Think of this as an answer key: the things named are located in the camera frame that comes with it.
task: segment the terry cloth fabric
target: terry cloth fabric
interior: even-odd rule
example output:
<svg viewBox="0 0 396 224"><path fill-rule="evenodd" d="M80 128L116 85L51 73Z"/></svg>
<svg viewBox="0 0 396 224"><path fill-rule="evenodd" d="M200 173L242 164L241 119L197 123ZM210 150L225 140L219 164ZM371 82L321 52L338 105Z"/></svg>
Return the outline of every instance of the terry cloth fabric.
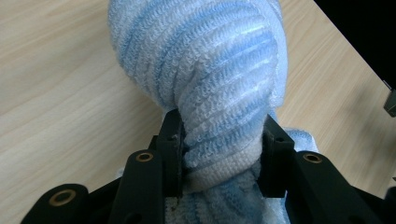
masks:
<svg viewBox="0 0 396 224"><path fill-rule="evenodd" d="M286 38L276 0L111 0L126 74L185 125L188 173L168 223L285 223L256 185L266 115L283 104Z"/></svg>

